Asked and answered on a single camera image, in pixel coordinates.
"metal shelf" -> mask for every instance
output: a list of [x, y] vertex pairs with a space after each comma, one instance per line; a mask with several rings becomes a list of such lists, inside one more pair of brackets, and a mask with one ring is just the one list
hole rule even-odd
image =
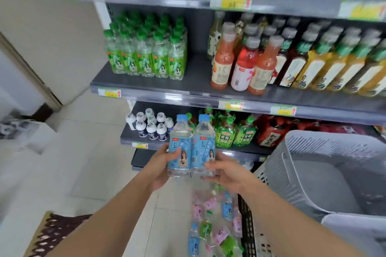
[[192, 54], [183, 80], [114, 74], [107, 63], [91, 82], [91, 90], [117, 88], [122, 97], [141, 102], [224, 109], [224, 102], [242, 101], [243, 111], [270, 114], [277, 104], [297, 107], [296, 117], [365, 125], [386, 124], [386, 100], [344, 92], [314, 92], [269, 85], [262, 96], [247, 91], [224, 90], [210, 85], [211, 64], [206, 55]]
[[[136, 102], [132, 113], [137, 114], [138, 112], [145, 112], [147, 108], [152, 108], [154, 113], [164, 112], [167, 117], [173, 118], [176, 120], [177, 114], [185, 114], [187, 112], [192, 113], [196, 118], [198, 118], [199, 108], [186, 107], [179, 105], [164, 105], [164, 104], [155, 104], [155, 103], [144, 103]], [[159, 139], [150, 139], [148, 136], [141, 138], [138, 135], [136, 130], [130, 130], [128, 124], [122, 131], [120, 137], [122, 144], [133, 143], [147, 143], [148, 149], [158, 150], [163, 144], [168, 143], [169, 140], [160, 141]], [[255, 142], [251, 142], [249, 145], [244, 147], [232, 146], [230, 149], [218, 149], [223, 151], [228, 156], [240, 159], [245, 159], [248, 161], [259, 161], [260, 156], [268, 156], [271, 154], [272, 150], [267, 147], [258, 146]]]

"hand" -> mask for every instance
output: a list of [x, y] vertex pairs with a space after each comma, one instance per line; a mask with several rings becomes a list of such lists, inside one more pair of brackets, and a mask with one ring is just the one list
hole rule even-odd
[[164, 186], [169, 179], [167, 175], [167, 162], [181, 156], [181, 147], [177, 148], [173, 153], [166, 152], [168, 147], [168, 143], [160, 147], [141, 171], [151, 181], [150, 189], [152, 192]]
[[204, 177], [205, 180], [218, 183], [233, 193], [242, 195], [250, 186], [258, 182], [245, 167], [219, 151], [216, 151], [215, 161], [206, 162], [204, 165], [208, 169], [217, 170], [217, 176]]

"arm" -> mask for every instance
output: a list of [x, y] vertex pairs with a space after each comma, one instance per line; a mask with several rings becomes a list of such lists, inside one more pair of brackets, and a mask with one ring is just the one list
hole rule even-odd
[[47, 257], [121, 257], [142, 210], [153, 191], [168, 180], [168, 161], [180, 156], [181, 150], [166, 152], [164, 144], [109, 203], [95, 212]]
[[277, 256], [365, 256], [280, 198], [232, 158], [222, 153], [217, 153], [216, 158], [218, 161], [207, 162], [205, 166], [217, 169], [219, 176], [206, 177], [206, 180], [219, 183], [244, 198]]

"tiled floor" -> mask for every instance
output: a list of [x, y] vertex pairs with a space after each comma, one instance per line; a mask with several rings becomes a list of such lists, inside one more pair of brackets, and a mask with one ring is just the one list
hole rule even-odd
[[[57, 136], [42, 155], [27, 150], [0, 160], [1, 256], [21, 257], [47, 210], [93, 213], [136, 175], [135, 149], [119, 142], [128, 111], [125, 100], [87, 90], [49, 118]], [[153, 193], [124, 256], [185, 256], [192, 187], [205, 185], [170, 179]]]

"wall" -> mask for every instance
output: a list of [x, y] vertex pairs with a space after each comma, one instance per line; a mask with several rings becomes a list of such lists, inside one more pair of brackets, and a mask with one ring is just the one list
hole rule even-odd
[[102, 26], [92, 3], [0, 0], [0, 31], [68, 104], [106, 63]]
[[32, 115], [45, 103], [43, 95], [0, 51], [0, 120], [12, 110]]

